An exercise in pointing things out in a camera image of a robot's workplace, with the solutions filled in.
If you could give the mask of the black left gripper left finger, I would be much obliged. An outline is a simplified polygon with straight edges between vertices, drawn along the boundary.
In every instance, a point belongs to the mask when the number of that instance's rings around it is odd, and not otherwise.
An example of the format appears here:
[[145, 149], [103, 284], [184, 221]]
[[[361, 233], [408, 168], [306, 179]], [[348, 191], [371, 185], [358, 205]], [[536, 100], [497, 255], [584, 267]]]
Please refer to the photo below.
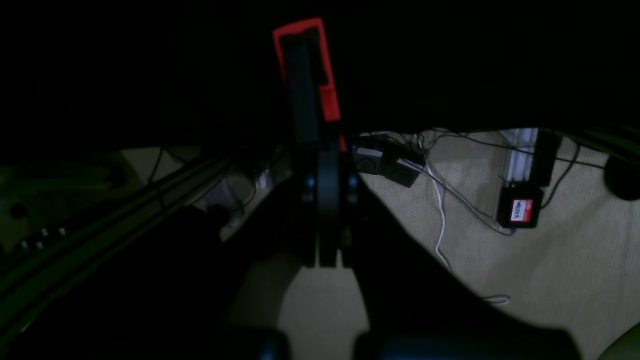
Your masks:
[[297, 220], [316, 162], [294, 162], [226, 241], [221, 203], [183, 206], [53, 301], [10, 346], [12, 360], [255, 359], [286, 350], [274, 330], [227, 323], [250, 269], [314, 216]]

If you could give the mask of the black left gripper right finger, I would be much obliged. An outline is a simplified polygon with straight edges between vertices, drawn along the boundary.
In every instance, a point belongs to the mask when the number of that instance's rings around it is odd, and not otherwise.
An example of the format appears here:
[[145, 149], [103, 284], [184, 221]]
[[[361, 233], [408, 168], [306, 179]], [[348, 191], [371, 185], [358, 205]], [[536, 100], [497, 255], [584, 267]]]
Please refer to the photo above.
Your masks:
[[483, 301], [407, 233], [340, 162], [350, 198], [347, 262], [362, 294], [369, 330], [355, 360], [578, 360], [567, 332], [520, 321]]

